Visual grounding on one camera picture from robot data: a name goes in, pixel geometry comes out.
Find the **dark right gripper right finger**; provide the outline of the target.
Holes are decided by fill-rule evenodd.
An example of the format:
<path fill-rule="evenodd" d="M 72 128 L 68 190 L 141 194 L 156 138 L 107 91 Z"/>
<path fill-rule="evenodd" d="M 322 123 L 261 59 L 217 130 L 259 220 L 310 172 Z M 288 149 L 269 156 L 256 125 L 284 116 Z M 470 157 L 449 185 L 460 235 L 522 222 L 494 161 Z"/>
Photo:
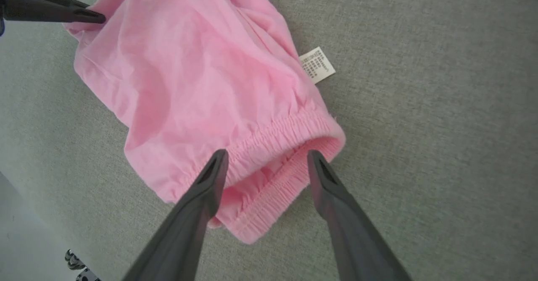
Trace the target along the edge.
<path fill-rule="evenodd" d="M 327 222 L 340 281 L 412 281 L 320 151 L 310 150 L 314 206 Z"/>

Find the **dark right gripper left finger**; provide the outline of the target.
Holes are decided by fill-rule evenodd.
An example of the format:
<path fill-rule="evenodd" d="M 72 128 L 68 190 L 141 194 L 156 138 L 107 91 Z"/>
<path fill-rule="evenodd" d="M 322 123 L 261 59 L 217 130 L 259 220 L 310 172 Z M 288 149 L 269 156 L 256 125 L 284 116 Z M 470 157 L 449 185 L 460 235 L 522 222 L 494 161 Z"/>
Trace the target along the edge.
<path fill-rule="evenodd" d="M 209 221 L 219 210 L 229 157 L 213 153 L 122 281 L 195 281 Z"/>

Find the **pink garment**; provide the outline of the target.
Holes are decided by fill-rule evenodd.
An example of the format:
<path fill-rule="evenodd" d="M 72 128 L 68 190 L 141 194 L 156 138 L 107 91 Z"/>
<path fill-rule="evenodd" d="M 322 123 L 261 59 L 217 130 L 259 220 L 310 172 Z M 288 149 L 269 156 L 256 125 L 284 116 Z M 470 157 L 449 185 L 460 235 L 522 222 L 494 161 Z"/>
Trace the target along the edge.
<path fill-rule="evenodd" d="M 104 24 L 67 23 L 74 69 L 128 128 L 124 153 L 176 203 L 218 149 L 227 180 L 210 227 L 252 244 L 309 184 L 345 134 L 301 66 L 269 0 L 97 0 Z"/>

